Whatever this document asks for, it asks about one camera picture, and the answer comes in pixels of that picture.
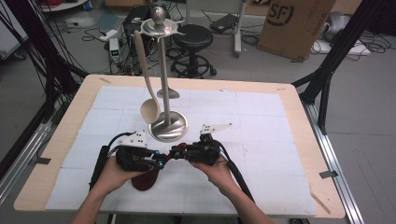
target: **round base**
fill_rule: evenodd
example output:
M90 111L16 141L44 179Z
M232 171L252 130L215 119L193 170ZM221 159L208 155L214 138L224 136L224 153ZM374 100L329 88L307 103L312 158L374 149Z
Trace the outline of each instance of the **round base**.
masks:
M165 123L165 113L162 112L160 117L148 126L149 133L153 138L160 142L175 142L186 134L189 125L186 117L176 111L169 113L171 124Z

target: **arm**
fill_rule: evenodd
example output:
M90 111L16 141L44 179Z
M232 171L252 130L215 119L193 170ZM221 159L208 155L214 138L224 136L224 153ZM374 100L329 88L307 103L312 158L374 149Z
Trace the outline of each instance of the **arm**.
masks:
M127 180L142 174L143 172L121 170L117 165L116 158L110 157L98 181L88 193L71 223L95 223L99 208L107 194L120 188Z
M191 163L192 166L204 172L209 181L219 188L219 191L226 196L235 207L238 215L244 223L273 224L274 222L264 214L264 212L249 199L249 197L235 184L226 160L219 158L213 165L203 163Z

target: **floor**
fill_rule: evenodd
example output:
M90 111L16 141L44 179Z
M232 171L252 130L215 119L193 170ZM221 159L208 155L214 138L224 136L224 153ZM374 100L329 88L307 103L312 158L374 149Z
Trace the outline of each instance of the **floor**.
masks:
M101 17L103 10L106 11L100 7L91 15ZM76 11L65 13L73 15ZM125 15L125 12L117 13L119 18L114 22L114 28L120 26ZM57 15L59 20L63 17L62 13ZM215 20L219 15L210 14L210 17ZM200 24L208 23L204 15L195 20ZM261 17L248 17L243 29L260 31L263 21ZM108 53L103 48L104 44L84 42L81 40L84 35L84 29L63 33L69 51L89 72L108 73ZM396 45L396 37L387 37L387 40ZM305 62L296 63L245 43L239 58L233 56L232 50L232 36L215 35L214 43L201 54L213 63L218 74L213 77L206 75L206 79L291 83L314 72L326 56L311 54ZM332 79L327 132L365 223L396 223L395 58L396 51L388 49L385 53L372 52L358 61L345 59ZM29 59L18 61L10 58L0 63L0 159L4 158L44 102L43 94ZM2 223L69 222L74 214L24 213L13 209L13 202L32 169L33 166L28 165L0 206ZM103 215L99 216L98 223L105 223L105 219ZM347 218L309 220L318 224L348 223ZM289 223L283 218L275 221Z

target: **black stool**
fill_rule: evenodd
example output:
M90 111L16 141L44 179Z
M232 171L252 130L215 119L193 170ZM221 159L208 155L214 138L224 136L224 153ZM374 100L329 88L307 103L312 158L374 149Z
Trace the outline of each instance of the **black stool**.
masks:
M180 26L177 30L185 34L173 35L175 44L181 47L183 52L175 58L171 65L171 71L177 72L177 77L203 78L202 75L210 69L210 75L214 76L217 71L212 64L206 58L196 54L201 49L205 49L212 44L212 33L205 27L194 24Z

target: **human hand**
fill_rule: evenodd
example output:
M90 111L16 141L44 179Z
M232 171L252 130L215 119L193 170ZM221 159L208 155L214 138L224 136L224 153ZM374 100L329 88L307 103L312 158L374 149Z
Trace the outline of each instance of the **human hand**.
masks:
M145 172L127 172L120 168L115 157L107 159L105 168L99 176L92 190L107 195L111 191L120 188L127 180L142 175Z
M239 189L231 177L227 161L220 156L212 166L204 163L190 162L190 164L204 172L209 181L219 188L219 191L227 196L232 190Z

